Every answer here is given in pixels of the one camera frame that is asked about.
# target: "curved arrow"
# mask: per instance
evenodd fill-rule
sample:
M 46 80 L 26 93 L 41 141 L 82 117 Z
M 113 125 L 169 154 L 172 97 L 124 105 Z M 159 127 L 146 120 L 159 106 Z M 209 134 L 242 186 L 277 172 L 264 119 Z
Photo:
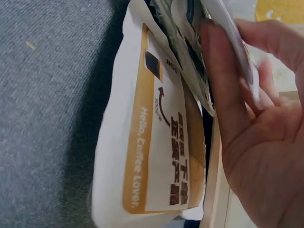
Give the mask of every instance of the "curved arrow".
M 163 113 L 163 110 L 162 110 L 162 106 L 161 106 L 162 105 L 162 97 L 164 96 L 163 89 L 162 89 L 162 87 L 160 87 L 160 88 L 158 88 L 158 90 L 160 91 L 159 106 L 160 106 L 161 115 L 162 115 L 164 121 L 166 122 L 166 124 L 170 127 L 170 123 L 167 120 L 167 118 L 165 117 L 165 115 Z

